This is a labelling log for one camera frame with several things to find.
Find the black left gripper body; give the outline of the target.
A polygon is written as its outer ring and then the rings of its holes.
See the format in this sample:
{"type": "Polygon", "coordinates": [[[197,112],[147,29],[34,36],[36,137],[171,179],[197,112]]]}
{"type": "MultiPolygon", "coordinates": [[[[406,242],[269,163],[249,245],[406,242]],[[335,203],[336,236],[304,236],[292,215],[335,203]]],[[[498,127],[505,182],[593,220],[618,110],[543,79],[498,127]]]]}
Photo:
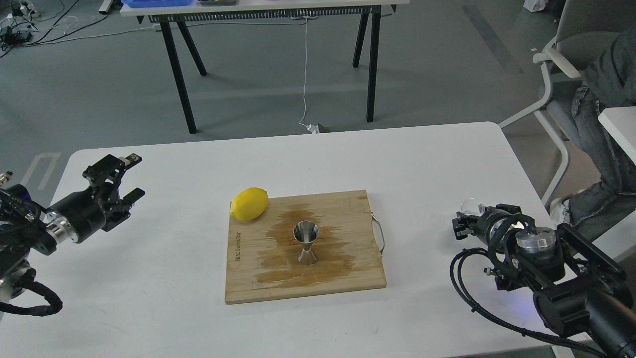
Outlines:
{"type": "Polygon", "coordinates": [[[99,197],[89,190],[73,192],[46,209],[46,231],[56,243],[82,243],[98,230],[111,231],[121,223],[121,199],[99,197]]]}

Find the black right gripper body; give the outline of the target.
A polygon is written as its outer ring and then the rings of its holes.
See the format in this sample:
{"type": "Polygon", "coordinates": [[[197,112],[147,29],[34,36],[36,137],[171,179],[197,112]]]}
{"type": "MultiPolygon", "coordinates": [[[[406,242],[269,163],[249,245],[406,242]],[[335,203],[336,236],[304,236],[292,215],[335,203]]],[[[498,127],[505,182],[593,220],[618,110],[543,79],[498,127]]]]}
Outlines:
{"type": "Polygon", "coordinates": [[[477,222],[476,231],[479,233],[479,240],[484,243],[486,246],[490,243],[492,236],[497,231],[499,226],[507,217],[501,216],[491,216],[486,217],[484,214],[480,217],[477,222]]]}

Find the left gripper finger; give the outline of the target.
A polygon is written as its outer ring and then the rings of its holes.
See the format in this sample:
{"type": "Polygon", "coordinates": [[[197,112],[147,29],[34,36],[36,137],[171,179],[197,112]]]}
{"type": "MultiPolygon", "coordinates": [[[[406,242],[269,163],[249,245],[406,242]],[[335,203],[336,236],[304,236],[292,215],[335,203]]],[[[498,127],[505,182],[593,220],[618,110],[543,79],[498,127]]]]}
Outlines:
{"type": "Polygon", "coordinates": [[[118,197],[123,175],[141,161],[142,157],[134,153],[126,157],[108,154],[94,165],[88,166],[82,177],[88,180],[93,197],[118,197]]]}
{"type": "Polygon", "coordinates": [[[107,205],[107,227],[116,227],[130,217],[130,209],[145,195],[145,191],[135,188],[132,192],[107,205]]]}

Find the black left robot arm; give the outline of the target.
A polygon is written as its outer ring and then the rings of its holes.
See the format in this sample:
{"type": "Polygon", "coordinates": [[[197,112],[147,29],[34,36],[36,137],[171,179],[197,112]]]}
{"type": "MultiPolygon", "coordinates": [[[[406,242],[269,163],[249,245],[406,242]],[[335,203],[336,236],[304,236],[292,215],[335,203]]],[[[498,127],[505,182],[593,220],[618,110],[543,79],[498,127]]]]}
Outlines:
{"type": "Polygon", "coordinates": [[[81,243],[98,230],[110,231],[130,217],[130,209],[145,191],[135,188],[120,197],[125,172],[141,156],[107,155],[82,173],[89,185],[45,208],[30,197],[23,185],[2,187],[0,273],[1,312],[50,316],[62,309],[62,300],[36,281],[27,258],[32,250],[49,256],[66,240],[81,243]]]}

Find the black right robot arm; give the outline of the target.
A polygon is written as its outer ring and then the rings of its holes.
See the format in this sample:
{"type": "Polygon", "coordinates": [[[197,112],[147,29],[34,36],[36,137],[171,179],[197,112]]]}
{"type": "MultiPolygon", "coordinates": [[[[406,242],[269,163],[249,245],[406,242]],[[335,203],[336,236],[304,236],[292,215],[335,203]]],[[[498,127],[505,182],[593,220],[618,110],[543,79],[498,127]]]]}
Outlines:
{"type": "Polygon", "coordinates": [[[518,206],[466,202],[452,221],[457,240],[472,235],[484,247],[463,249],[450,265],[454,289],[473,312],[541,342],[588,352],[600,358],[633,358],[636,318],[625,270],[569,224],[537,226],[518,206]],[[464,285],[470,256],[486,257],[498,290],[529,288],[534,307],[551,333],[515,326],[490,313],[464,285]]]}

